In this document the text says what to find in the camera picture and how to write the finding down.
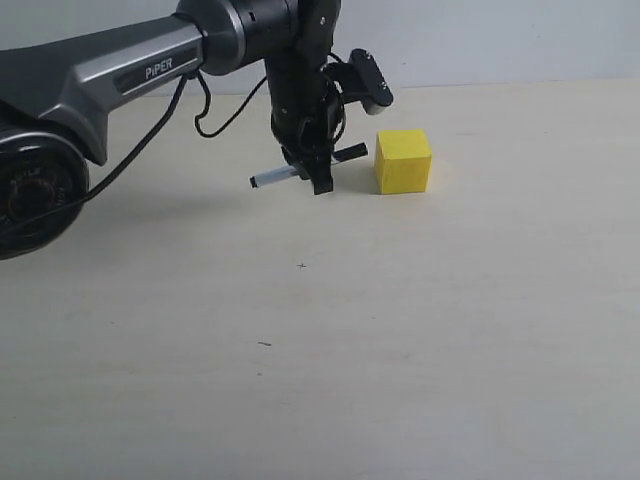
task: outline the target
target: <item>yellow cube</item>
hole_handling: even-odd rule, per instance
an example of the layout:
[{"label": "yellow cube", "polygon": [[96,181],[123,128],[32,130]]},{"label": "yellow cube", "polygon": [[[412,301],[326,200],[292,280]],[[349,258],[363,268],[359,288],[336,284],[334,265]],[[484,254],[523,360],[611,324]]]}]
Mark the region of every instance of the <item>yellow cube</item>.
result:
[{"label": "yellow cube", "polygon": [[376,174],[383,195],[426,192],[433,154],[423,130],[378,133]]}]

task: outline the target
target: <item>table surface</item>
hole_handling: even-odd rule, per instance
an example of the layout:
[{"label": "table surface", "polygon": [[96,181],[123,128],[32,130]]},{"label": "table surface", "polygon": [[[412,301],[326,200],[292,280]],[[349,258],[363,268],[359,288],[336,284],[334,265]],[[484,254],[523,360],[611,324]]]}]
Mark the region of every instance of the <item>table surface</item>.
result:
[{"label": "table surface", "polygon": [[[344,145],[423,128],[427,194],[377,195],[372,158],[251,190],[268,98],[207,141],[188,97],[2,263],[0,476],[638,478],[640,80],[396,93]],[[111,167],[166,103],[113,114]]]}]

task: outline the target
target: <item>white wall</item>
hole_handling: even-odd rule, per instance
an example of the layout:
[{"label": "white wall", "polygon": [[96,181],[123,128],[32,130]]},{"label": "white wall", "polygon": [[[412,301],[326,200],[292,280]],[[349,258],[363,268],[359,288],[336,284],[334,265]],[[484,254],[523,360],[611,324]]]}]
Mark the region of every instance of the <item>white wall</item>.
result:
[{"label": "white wall", "polygon": [[[5,2],[0,48],[163,16],[175,4]],[[638,18],[636,0],[344,0],[336,50],[372,50],[395,86],[635,76]],[[212,85],[243,92],[260,73],[248,68]]]}]

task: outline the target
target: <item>robotic arm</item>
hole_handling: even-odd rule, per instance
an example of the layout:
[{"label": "robotic arm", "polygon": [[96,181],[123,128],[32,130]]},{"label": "robotic arm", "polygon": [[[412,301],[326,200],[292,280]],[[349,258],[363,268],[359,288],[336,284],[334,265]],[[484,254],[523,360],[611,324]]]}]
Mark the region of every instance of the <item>robotic arm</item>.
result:
[{"label": "robotic arm", "polygon": [[169,120],[187,80],[206,87],[201,72],[263,60],[288,166],[252,185],[299,176],[316,195],[331,192],[331,165],[366,154],[364,145],[335,150],[345,105],[373,115],[393,102],[368,52],[328,63],[339,12],[340,0],[181,0],[170,17],[0,52],[0,259],[49,244],[99,193],[86,161],[107,162],[111,111],[180,78],[169,111],[117,176]]}]

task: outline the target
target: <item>yellow block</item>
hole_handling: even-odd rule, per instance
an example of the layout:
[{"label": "yellow block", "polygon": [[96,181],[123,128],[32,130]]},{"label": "yellow block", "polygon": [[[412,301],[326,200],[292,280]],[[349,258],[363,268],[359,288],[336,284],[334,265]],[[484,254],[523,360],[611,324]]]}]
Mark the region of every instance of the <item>yellow block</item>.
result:
[{"label": "yellow block", "polygon": [[423,130],[378,133],[376,174],[383,195],[426,192],[433,154]]}]

